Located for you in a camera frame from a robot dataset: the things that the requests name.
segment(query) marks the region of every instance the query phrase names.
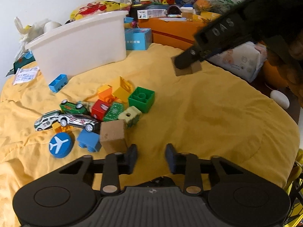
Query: red lego brick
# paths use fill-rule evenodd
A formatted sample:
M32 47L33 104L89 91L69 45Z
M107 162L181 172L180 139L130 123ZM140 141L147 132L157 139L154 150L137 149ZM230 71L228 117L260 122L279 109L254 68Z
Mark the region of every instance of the red lego brick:
M110 104L101 100L97 100L91 108L91 116L100 121L103 120L104 115L110 108Z

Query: orange lego brick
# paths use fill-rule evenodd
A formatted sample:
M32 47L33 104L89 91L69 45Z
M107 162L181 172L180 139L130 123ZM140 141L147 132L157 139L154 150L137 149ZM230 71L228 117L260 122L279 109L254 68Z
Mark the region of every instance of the orange lego brick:
M112 95L112 87L108 85L104 85L98 88L98 97L99 100L107 102L111 104L117 98Z

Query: blue box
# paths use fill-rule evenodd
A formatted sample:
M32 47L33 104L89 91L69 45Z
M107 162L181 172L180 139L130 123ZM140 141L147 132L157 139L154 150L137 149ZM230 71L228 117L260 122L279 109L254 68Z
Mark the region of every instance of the blue box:
M150 28L126 29L126 50L147 50L152 43L151 32Z

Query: white toy car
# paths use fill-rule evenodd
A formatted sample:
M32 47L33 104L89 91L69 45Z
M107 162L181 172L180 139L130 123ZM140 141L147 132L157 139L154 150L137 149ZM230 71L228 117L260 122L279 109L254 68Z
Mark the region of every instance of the white toy car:
M46 130L52 127L52 124L58 121L60 110L54 110L43 114L41 118L37 119L34 123L35 131Z
M63 127L70 125L85 129L88 132L97 131L100 127L98 120L84 114L61 114L58 122Z

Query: blue round coaster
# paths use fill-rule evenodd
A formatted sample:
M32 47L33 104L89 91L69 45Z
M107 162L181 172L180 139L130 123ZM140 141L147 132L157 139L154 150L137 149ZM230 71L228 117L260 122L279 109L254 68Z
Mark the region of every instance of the blue round coaster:
M48 150L56 158L64 158L72 150L71 137L66 132L60 132L53 136L48 145Z

